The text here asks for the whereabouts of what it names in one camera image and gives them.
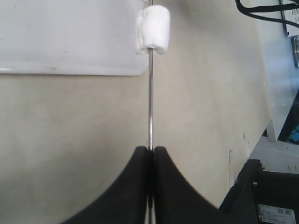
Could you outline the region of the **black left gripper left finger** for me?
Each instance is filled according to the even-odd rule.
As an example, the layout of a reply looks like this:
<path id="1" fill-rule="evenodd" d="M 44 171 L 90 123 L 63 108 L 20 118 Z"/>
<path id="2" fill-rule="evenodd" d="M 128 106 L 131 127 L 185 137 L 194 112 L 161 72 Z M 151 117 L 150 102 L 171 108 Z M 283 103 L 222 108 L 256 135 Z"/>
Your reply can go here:
<path id="1" fill-rule="evenodd" d="M 143 224 L 149 191 L 150 152 L 135 148 L 117 179 L 65 224 Z"/>

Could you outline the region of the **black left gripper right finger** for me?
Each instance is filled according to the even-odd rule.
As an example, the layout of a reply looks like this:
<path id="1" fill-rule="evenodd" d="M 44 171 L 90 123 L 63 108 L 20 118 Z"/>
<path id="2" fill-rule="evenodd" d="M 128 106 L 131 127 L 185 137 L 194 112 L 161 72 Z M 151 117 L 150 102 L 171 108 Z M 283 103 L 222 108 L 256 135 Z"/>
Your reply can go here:
<path id="1" fill-rule="evenodd" d="M 240 224 L 199 194 L 180 173 L 168 151 L 152 153 L 153 199 L 157 224 Z"/>

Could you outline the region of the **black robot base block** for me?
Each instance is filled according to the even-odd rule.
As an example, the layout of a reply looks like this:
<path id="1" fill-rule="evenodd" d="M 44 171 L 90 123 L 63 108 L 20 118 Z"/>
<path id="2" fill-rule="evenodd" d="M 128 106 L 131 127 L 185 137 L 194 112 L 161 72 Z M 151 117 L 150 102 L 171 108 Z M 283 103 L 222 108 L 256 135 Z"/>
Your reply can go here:
<path id="1" fill-rule="evenodd" d="M 249 159 L 219 209 L 243 224 L 297 224 L 299 176 L 265 171 Z"/>

